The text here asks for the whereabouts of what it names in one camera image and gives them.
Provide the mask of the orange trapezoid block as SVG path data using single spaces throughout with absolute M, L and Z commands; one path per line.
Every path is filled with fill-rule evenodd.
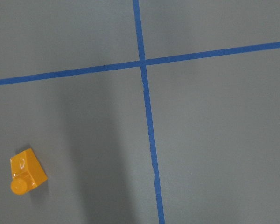
M 48 177 L 33 149 L 26 149 L 10 159 L 11 191 L 24 195 L 47 181 Z

